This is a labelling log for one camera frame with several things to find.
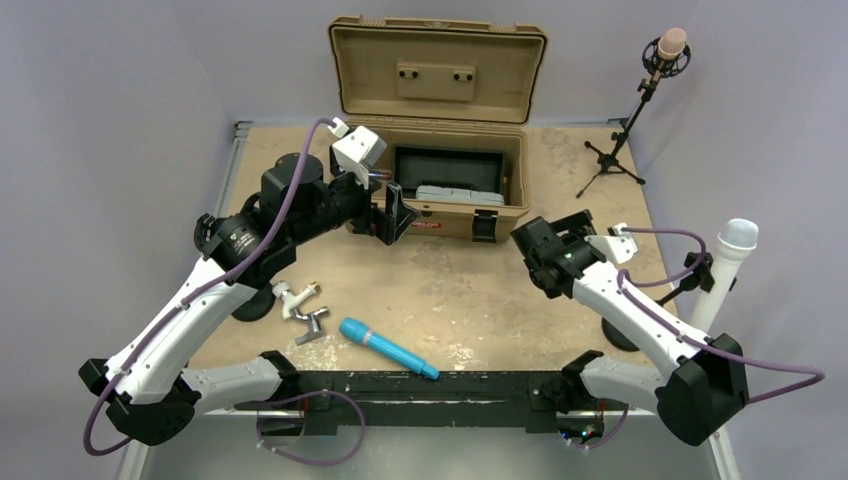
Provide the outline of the blue microphone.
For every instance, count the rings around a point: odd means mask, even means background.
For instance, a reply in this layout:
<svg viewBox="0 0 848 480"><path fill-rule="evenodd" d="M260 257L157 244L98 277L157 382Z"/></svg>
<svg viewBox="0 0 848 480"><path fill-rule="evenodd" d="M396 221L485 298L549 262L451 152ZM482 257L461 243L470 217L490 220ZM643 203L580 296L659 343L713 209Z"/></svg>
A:
<svg viewBox="0 0 848 480"><path fill-rule="evenodd" d="M359 320L344 318L339 332L353 343L368 348L415 374L433 381L440 376L440 371L424 359L386 339Z"/></svg>

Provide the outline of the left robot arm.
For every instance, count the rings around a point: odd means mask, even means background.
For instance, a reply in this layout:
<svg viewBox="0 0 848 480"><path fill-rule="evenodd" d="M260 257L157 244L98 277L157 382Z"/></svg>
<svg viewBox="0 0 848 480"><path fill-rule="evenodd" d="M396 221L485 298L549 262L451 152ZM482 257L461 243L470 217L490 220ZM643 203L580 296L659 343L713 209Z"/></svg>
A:
<svg viewBox="0 0 848 480"><path fill-rule="evenodd" d="M108 359L92 358L79 377L126 441L162 444L196 416L245 403L284 409L298 395L299 374L276 351L237 365L192 370L195 352L227 318L255 321L273 307L272 278L296 259L297 248L350 225L384 244L396 242L418 219L401 187L335 170L291 153L266 170L259 190L234 215L201 216L194 243L200 256L189 277L145 330Z"/></svg>

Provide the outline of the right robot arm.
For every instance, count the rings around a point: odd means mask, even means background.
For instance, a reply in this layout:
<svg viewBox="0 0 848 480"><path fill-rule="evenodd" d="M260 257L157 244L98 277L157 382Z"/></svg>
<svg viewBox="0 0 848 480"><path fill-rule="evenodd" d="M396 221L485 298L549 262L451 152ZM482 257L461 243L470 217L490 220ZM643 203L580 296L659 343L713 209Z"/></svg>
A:
<svg viewBox="0 0 848 480"><path fill-rule="evenodd" d="M511 232L535 287L594 311L651 362L589 350L539 392L562 413L598 400L649 411L677 439L698 446L751 402L742 348L727 334L711 337L687 324L627 278L621 266L638 251L637 231L619 223L599 235L583 210L555 221L536 217Z"/></svg>

